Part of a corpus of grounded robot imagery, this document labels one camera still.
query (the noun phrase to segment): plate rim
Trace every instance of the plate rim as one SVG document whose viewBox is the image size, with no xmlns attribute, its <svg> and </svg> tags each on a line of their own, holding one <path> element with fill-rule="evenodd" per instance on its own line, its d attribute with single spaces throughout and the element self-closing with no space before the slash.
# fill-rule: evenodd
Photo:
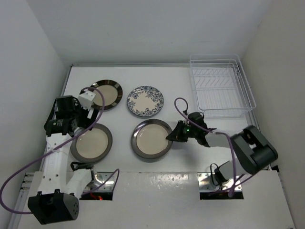
<svg viewBox="0 0 305 229">
<path fill-rule="evenodd" d="M 99 156 L 94 157 L 94 158 L 85 158 L 85 157 L 81 156 L 80 153 L 77 150 L 76 143 L 77 143 L 78 138 L 74 139 L 72 141 L 71 146 L 70 146 L 70 151 L 71 151 L 72 156 L 76 160 L 78 160 L 82 163 L 96 163 L 96 162 L 99 162 L 100 160 L 102 160 L 104 157 L 106 157 L 108 155 L 108 153 L 110 152 L 111 147 L 112 147 L 113 138 L 112 138 L 112 134 L 111 134 L 110 130 L 108 129 L 108 127 L 104 126 L 103 124 L 96 123 L 93 126 L 93 128 L 100 129 L 107 135 L 108 144 L 107 144 L 107 147 L 106 147 L 105 151 L 102 152 L 102 154 L 100 154 Z"/>
<path fill-rule="evenodd" d="M 122 89 L 121 85 L 114 80 L 99 80 L 97 82 L 94 82 L 90 87 L 97 88 L 97 87 L 103 86 L 103 85 L 113 86 L 118 91 L 118 96 L 116 97 L 115 101 L 112 104 L 105 106 L 104 111 L 106 111 L 106 110 L 109 110 L 109 109 L 115 107 L 121 101 L 121 99 L 123 97 L 123 89 Z M 99 106 L 95 103 L 93 103 L 93 105 L 91 107 L 94 109 L 98 109 L 98 110 L 102 109 L 102 106 Z"/>
<path fill-rule="evenodd" d="M 127 100 L 126 100 L 128 110 L 130 110 L 134 115 L 139 116 L 139 117 L 151 117 L 151 116 L 154 116 L 154 115 L 158 114 L 158 113 L 162 110 L 162 108 L 163 108 L 163 106 L 164 106 L 164 102 L 163 102 L 161 108 L 158 110 L 157 113 L 155 113 L 155 114 L 150 114 L 150 115 L 139 115 L 139 114 L 136 114 L 136 113 L 133 112 L 133 111 L 130 109 L 130 107 L 128 106 L 128 98 L 131 97 L 130 94 L 131 94 L 134 90 L 136 90 L 136 89 L 138 89 L 138 88 L 141 88 L 141 87 L 152 87 L 152 88 L 158 90 L 158 91 L 160 92 L 160 94 L 162 95 L 163 101 L 164 101 L 164 96 L 163 96 L 162 92 L 161 92 L 158 88 L 153 87 L 153 86 L 143 85 L 143 86 L 139 86 L 139 87 L 136 87 L 136 88 L 132 89 L 131 92 L 128 94 Z"/>
<path fill-rule="evenodd" d="M 148 119 L 148 120 L 145 120 L 145 121 L 141 122 L 140 124 L 138 124 L 132 132 L 131 145 L 132 145 L 133 151 L 138 156 L 145 158 L 145 159 L 157 159 L 157 158 L 164 156 L 171 149 L 172 144 L 173 144 L 172 141 L 168 140 L 166 148 L 164 150 L 162 150 L 161 152 L 159 152 L 157 154 L 153 154 L 153 155 L 146 154 L 143 151 L 141 151 L 137 145 L 137 135 L 138 135 L 139 131 L 142 130 L 142 128 L 144 128 L 147 125 L 151 125 L 151 124 L 157 124 L 157 125 L 162 126 L 168 134 L 170 134 L 172 132 L 171 127 L 165 121 L 162 121 L 160 119 Z"/>
</svg>

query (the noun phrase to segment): dish rack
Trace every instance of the dish rack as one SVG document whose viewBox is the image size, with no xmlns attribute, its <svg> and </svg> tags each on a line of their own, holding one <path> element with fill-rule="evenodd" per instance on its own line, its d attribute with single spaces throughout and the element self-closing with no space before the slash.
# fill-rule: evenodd
<svg viewBox="0 0 305 229">
<path fill-rule="evenodd" d="M 239 56 L 191 55 L 193 91 L 205 117 L 239 117 L 256 107 Z"/>
</svg>

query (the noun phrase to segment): plate with silver rim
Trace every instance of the plate with silver rim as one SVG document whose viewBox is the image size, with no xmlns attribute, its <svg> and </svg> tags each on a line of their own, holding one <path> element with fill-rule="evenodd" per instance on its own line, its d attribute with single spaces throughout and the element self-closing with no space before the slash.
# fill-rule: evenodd
<svg viewBox="0 0 305 229">
<path fill-rule="evenodd" d="M 162 120 L 145 120 L 132 133 L 132 149 L 142 158 L 160 158 L 172 147 L 173 142 L 166 139 L 171 132 L 171 127 Z"/>
<path fill-rule="evenodd" d="M 87 131 L 72 142 L 70 147 L 73 157 L 82 163 L 95 163 L 107 156 L 112 147 L 112 134 L 102 125 L 95 124 L 92 130 Z"/>
<path fill-rule="evenodd" d="M 90 87 L 95 87 L 103 94 L 105 99 L 105 110 L 115 107 L 123 97 L 122 87 L 113 80 L 100 80 L 93 83 Z M 92 108 L 101 110 L 103 105 L 102 97 L 96 90 L 94 90 L 93 93 L 95 93 L 96 96 L 93 100 Z"/>
<path fill-rule="evenodd" d="M 141 86 L 127 97 L 128 109 L 137 116 L 150 117 L 161 111 L 164 105 L 162 93 L 155 87 Z"/>
</svg>

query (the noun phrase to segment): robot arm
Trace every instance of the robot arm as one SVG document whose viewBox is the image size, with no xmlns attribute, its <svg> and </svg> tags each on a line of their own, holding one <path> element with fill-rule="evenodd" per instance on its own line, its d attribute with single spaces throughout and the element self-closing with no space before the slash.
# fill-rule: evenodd
<svg viewBox="0 0 305 229">
<path fill-rule="evenodd" d="M 188 115 L 188 119 L 206 130 L 208 128 L 204 122 L 203 113 L 194 112 Z M 277 151 L 253 125 L 243 129 L 238 134 L 228 133 L 230 136 L 234 152 L 237 156 L 236 175 L 255 175 L 268 164 L 278 158 Z M 179 121 L 176 128 L 166 137 L 167 140 L 176 142 L 187 142 L 187 139 L 195 138 L 200 145 L 205 147 L 227 147 L 228 140 L 224 135 L 204 131 L 185 121 Z M 214 180 L 219 185 L 233 178 L 233 163 L 228 161 L 215 169 Z"/>
<path fill-rule="evenodd" d="M 94 93 L 86 91 L 81 92 L 77 99 L 73 96 L 56 99 L 56 119 L 51 119 L 54 103 L 44 126 L 48 151 L 71 139 L 78 127 L 88 128 L 95 121 L 99 111 L 91 108 L 94 97 Z M 29 198 L 28 207 L 41 224 L 75 220 L 79 213 L 78 200 L 92 181 L 93 165 L 86 165 L 74 169 L 71 180 L 66 182 L 70 146 L 71 142 L 46 158 L 37 195 Z"/>
</svg>

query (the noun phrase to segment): white table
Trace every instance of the white table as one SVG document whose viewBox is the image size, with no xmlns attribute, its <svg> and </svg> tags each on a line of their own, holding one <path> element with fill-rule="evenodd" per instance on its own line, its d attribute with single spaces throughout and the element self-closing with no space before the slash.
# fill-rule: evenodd
<svg viewBox="0 0 305 229">
<path fill-rule="evenodd" d="M 174 129 L 177 121 L 183 120 L 173 105 L 175 98 L 185 98 L 189 102 L 189 112 L 195 111 L 188 67 L 73 67 L 64 95 L 77 96 L 83 87 L 102 79 L 118 82 L 123 88 L 123 98 L 116 107 L 105 111 L 99 121 L 110 129 L 113 144 L 106 158 L 96 164 L 97 171 L 119 168 L 128 172 L 204 172 L 211 163 L 220 165 L 232 159 L 229 149 L 202 147 L 194 139 L 187 143 L 174 143 L 165 157 L 154 163 L 140 160 L 131 148 L 132 132 L 146 118 L 139 118 L 128 110 L 126 100 L 129 92 L 142 85 L 159 89 L 164 96 L 164 106 L 152 118 L 161 119 Z M 183 102 L 179 104 L 181 109 L 185 108 Z M 245 117 L 206 119 L 206 122 L 208 127 L 236 132 L 248 126 Z"/>
<path fill-rule="evenodd" d="M 95 165 L 101 172 L 116 168 L 122 171 L 113 201 L 81 201 L 76 221 L 53 225 L 41 226 L 34 216 L 22 216 L 18 229 L 294 228 L 275 171 L 262 171 L 243 185 L 244 200 L 199 199 L 197 172 L 208 171 L 211 163 L 220 165 L 231 160 L 228 149 L 205 148 L 191 139 L 187 143 L 174 143 L 167 155 L 157 162 L 143 162 L 134 154 L 130 137 L 144 119 L 128 110 L 129 92 L 141 85 L 158 88 L 164 95 L 164 107 L 153 118 L 167 122 L 174 129 L 177 121 L 182 120 L 173 105 L 176 97 L 185 98 L 189 112 L 195 111 L 189 77 L 189 68 L 184 66 L 72 67 L 64 95 L 77 96 L 83 87 L 102 79 L 117 81 L 123 88 L 120 103 L 106 111 L 99 121 L 112 132 L 113 145 L 106 158 Z M 252 114 L 250 116 L 206 119 L 206 122 L 209 127 L 239 132 L 253 124 Z M 35 195 L 40 179 L 41 172 L 37 172 L 29 196 Z"/>
</svg>

